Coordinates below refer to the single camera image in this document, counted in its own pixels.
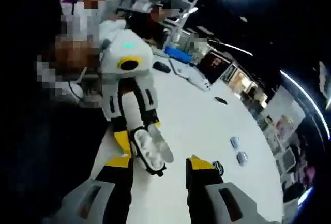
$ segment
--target black ceiling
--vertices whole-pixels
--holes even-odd
[[[319,92],[318,62],[331,69],[327,6],[331,6],[329,0],[199,0],[199,10],[190,15],[185,27],[203,26],[223,43],[252,53],[211,43],[232,54],[255,78],[261,78],[267,93],[272,95],[272,89],[280,84],[291,86],[284,83],[282,69],[309,92],[320,109],[325,109],[325,98]]]

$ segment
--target white robot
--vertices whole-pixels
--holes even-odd
[[[173,154],[158,125],[157,94],[151,74],[153,52],[149,45],[121,22],[100,24],[102,110],[113,124],[114,135],[126,154],[131,151],[150,174],[163,175]],[[130,87],[137,98],[143,126],[128,134],[122,107],[122,89]]]

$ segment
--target person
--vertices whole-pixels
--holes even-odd
[[[292,150],[294,158],[295,158],[295,165],[292,167],[288,173],[295,172],[297,170],[297,165],[300,163],[300,149],[296,144],[290,144],[289,148]]]
[[[305,186],[301,182],[295,182],[284,191],[283,203],[289,202],[295,198],[299,198],[305,191]]]
[[[164,28],[160,22],[170,17],[171,3],[155,4],[150,13],[133,13],[128,19],[129,28],[147,43],[162,47],[165,39]]]
[[[307,188],[311,187],[313,185],[314,179],[315,179],[315,166],[307,166],[304,167],[304,183],[307,185]]]
[[[2,111],[7,122],[0,126],[0,186],[6,201],[1,223],[39,223],[56,212],[62,198],[89,178],[109,125],[101,109],[52,100],[54,89],[38,80],[39,56],[61,76],[80,74],[84,67],[95,66],[96,60],[91,42],[68,37],[58,0],[31,4],[34,1],[13,5],[6,34],[16,40],[7,46],[15,57],[3,61],[3,76],[15,78],[18,88],[12,83],[4,86],[9,111]],[[94,8],[96,1],[83,2]],[[20,21],[22,17],[28,24]]]
[[[67,21],[67,36],[74,40],[98,40],[99,24],[105,20],[116,20],[116,9],[120,0],[78,0],[62,3]],[[125,21],[117,24],[125,27]]]

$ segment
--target white table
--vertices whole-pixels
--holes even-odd
[[[165,58],[158,58],[166,64]],[[221,81],[203,92],[171,72],[153,70],[158,93],[160,127],[174,154],[163,177],[134,167],[132,204],[127,224],[189,224],[185,162],[192,154],[224,166],[223,180],[232,182],[257,203],[266,220],[281,222],[282,190],[275,159],[256,121],[242,102]],[[219,96],[228,105],[213,100]],[[133,94],[123,99],[126,118],[139,125]],[[240,138],[240,150],[249,161],[241,167],[230,137]]]

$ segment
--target wall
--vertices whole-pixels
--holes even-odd
[[[286,114],[293,120],[294,130],[305,118],[305,113],[299,104],[294,100],[290,92],[284,87],[279,87],[274,97],[270,100],[267,107],[261,112],[264,117],[268,115],[277,123],[283,114]]]

